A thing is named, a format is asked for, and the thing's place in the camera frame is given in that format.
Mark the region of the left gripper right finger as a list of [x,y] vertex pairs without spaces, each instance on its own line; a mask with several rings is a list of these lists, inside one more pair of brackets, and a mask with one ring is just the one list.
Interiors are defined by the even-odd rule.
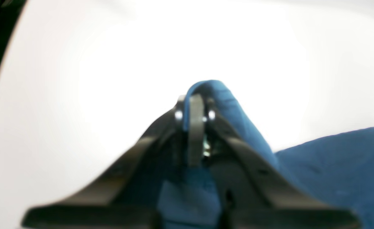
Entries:
[[300,191],[252,149],[207,99],[204,165],[221,203],[218,229],[360,229],[354,213]]

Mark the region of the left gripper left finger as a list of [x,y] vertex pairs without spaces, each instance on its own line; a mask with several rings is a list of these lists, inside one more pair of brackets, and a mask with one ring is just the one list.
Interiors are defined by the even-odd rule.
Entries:
[[163,229],[156,205],[169,172],[183,165],[183,105],[155,120],[97,179],[53,204],[26,211],[25,229]]

